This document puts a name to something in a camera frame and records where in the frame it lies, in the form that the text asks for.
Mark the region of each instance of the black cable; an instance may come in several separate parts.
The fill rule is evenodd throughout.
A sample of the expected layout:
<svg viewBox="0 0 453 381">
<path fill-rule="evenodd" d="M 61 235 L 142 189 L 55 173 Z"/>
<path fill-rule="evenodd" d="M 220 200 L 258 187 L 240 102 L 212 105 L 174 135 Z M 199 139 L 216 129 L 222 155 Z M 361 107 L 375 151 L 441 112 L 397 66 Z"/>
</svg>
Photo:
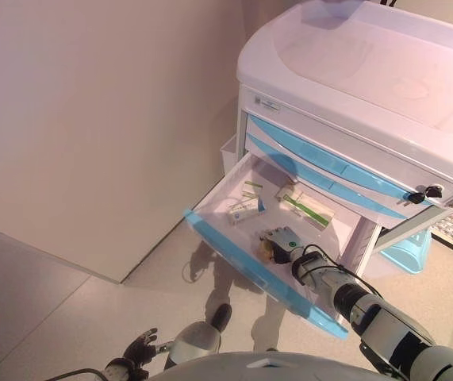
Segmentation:
<svg viewBox="0 0 453 381">
<path fill-rule="evenodd" d="M 318 250 L 320 250 L 321 254 L 323 254 L 323 256 L 328 259 L 330 262 L 332 262 L 334 264 L 334 266 L 319 266 L 319 267 L 315 267 L 311 270 L 308 270 L 303 276 L 300 277 L 300 279 L 304 278 L 304 276 L 308 275 L 310 272 L 312 271 L 315 271 L 315 270 L 318 270 L 320 268 L 336 268 L 342 272 L 345 272 L 346 274 L 349 274 L 351 275 L 352 277 L 354 277 L 355 279 L 358 279 L 360 282 L 362 282 L 362 284 L 367 287 L 370 292 L 372 292 L 373 294 L 379 296 L 381 299 L 383 299 L 382 295 L 378 292 L 378 290 L 376 290 L 372 285 L 370 285 L 367 281 L 363 280 L 362 278 L 360 278 L 358 275 L 356 275 L 353 271 L 351 270 L 348 270 L 345 266 L 343 266 L 342 264 L 338 264 L 335 260 L 333 260 L 326 252 L 325 250 L 323 250 L 320 246 L 318 246 L 317 244 L 308 244 L 307 246 L 304 247 L 304 251 L 302 252 L 302 255 L 304 256 L 305 255 L 305 252 L 307 251 L 308 248 L 317 248 Z"/>
<path fill-rule="evenodd" d="M 77 371 L 69 371 L 68 373 L 64 373 L 63 375 L 58 375 L 56 377 L 51 377 L 50 379 L 46 379 L 45 381 L 57 381 L 58 379 L 66 379 L 67 377 L 71 377 L 72 375 L 81 375 L 83 373 L 92 373 L 99 377 L 102 381 L 109 381 L 105 375 L 103 375 L 100 371 L 92 368 L 84 368 L 78 369 Z"/>
</svg>

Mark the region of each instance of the robot forearm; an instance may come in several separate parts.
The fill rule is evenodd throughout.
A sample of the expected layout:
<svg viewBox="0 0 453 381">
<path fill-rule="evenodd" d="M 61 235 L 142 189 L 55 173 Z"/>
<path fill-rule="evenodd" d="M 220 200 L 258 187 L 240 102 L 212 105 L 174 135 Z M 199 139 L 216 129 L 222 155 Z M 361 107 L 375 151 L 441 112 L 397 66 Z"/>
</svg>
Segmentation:
<svg viewBox="0 0 453 381">
<path fill-rule="evenodd" d="M 372 287 L 372 293 L 361 287 L 352 273 L 332 263 L 319 247 L 291 248 L 289 240 L 300 242 L 289 228 L 273 230 L 263 239 L 276 263 L 291 262 L 294 278 L 351 324 L 360 336 L 361 352 L 380 373 L 411 381 L 453 379 L 452 349 L 436 346 L 424 327 Z M 307 253 L 312 246 L 315 249 Z"/>
</svg>

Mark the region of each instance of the open drawer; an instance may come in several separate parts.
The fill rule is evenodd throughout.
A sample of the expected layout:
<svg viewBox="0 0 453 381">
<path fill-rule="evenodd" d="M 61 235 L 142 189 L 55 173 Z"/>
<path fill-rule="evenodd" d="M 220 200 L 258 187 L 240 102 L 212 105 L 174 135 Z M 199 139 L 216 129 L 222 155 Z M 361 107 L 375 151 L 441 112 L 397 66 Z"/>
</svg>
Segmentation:
<svg viewBox="0 0 453 381">
<path fill-rule="evenodd" d="M 228 208 L 242 201 L 244 181 L 263 186 L 259 196 L 266 211 L 231 225 Z M 330 314 L 325 312 L 327 302 L 318 300 L 308 287 L 293 278 L 290 264 L 265 264 L 258 259 L 259 237 L 265 230 L 289 226 L 301 238 L 302 244 L 318 244 L 339 263 L 361 273 L 379 226 L 306 187 L 306 194 L 334 210 L 328 226 L 319 230 L 294 212 L 280 208 L 275 195 L 289 181 L 285 172 L 248 153 L 193 211 L 186 211 L 186 220 L 236 270 L 290 311 L 334 336 L 346 337 L 347 330 L 336 320 L 337 316 L 331 310 Z"/>
</svg>

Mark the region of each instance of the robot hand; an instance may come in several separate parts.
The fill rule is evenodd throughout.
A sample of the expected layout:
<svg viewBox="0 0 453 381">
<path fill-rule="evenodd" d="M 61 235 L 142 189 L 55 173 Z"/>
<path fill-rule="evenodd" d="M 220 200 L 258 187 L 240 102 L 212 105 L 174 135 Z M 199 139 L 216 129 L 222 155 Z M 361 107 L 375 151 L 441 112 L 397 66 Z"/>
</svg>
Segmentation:
<svg viewBox="0 0 453 381">
<path fill-rule="evenodd" d="M 148 378 L 148 372 L 141 367 L 163 352 L 168 352 L 171 342 L 161 345 L 151 345 L 157 339 L 157 328 L 149 329 L 138 336 L 124 351 L 120 358 L 110 361 L 103 374 L 110 381 L 127 379 L 139 381 Z"/>
<path fill-rule="evenodd" d="M 138 336 L 125 350 L 123 357 L 131 360 L 136 368 L 148 364 L 157 355 L 156 346 L 150 345 L 157 339 L 157 328 L 149 329 Z"/>
</svg>

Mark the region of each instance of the green label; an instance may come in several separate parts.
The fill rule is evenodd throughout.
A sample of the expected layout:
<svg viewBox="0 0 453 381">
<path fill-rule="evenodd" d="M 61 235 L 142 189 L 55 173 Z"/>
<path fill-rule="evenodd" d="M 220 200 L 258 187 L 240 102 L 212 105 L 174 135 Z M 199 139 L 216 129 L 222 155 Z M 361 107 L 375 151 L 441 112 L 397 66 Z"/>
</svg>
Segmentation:
<svg viewBox="0 0 453 381">
<path fill-rule="evenodd" d="M 298 209 L 303 211 L 305 214 L 307 214 L 309 217 L 311 217 L 313 220 L 318 221 L 320 224 L 323 226 L 327 226 L 329 221 L 319 215 L 318 213 L 314 212 L 313 210 L 309 209 L 307 206 L 301 204 L 300 202 L 296 202 L 293 200 L 289 195 L 285 194 L 283 197 L 287 202 L 289 202 L 291 205 L 296 206 Z"/>
</svg>

